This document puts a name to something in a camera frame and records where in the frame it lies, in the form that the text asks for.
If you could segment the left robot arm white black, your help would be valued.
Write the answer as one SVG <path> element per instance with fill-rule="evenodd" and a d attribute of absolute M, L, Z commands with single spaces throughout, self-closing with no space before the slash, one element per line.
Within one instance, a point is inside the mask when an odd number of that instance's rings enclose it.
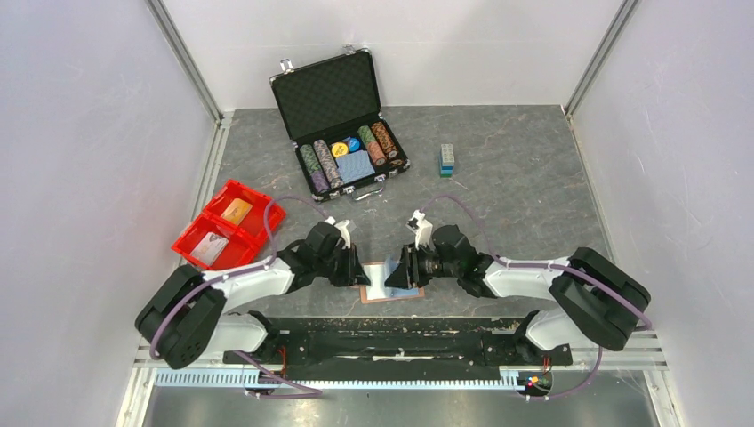
<path fill-rule="evenodd" d="M 134 327 L 148 341 L 151 358 L 172 369 L 227 350 L 269 362 L 278 354 L 278 337 L 264 316 L 240 308 L 291 294 L 318 278 L 336 287 L 369 284 L 351 239 L 353 228 L 349 220 L 328 218 L 262 262 L 208 271 L 182 265 L 140 311 Z"/>

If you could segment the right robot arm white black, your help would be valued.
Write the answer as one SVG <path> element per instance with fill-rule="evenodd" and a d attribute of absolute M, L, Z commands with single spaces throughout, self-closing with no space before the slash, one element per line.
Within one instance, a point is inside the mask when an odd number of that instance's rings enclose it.
<path fill-rule="evenodd" d="M 497 262 L 479 252 L 456 225 L 433 231 L 429 239 L 402 247 L 390 261 L 384 284 L 413 289 L 434 278 L 454 278 L 477 298 L 525 297 L 557 304 L 537 309 L 513 340 L 516 356 L 535 363 L 561 344 L 589 340 L 622 350 L 630 336 L 648 325 L 650 293 L 599 252 L 580 247 L 554 261 Z"/>

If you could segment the orange leather card holder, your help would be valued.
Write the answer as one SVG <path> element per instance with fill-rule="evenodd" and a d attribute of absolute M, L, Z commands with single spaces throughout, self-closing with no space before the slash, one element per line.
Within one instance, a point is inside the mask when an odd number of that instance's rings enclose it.
<path fill-rule="evenodd" d="M 425 296 L 422 288 L 403 289 L 387 286 L 389 268 L 384 262 L 369 262 L 364 265 L 364 270 L 370 284 L 359 286 L 360 302 L 363 304 L 410 300 Z"/>

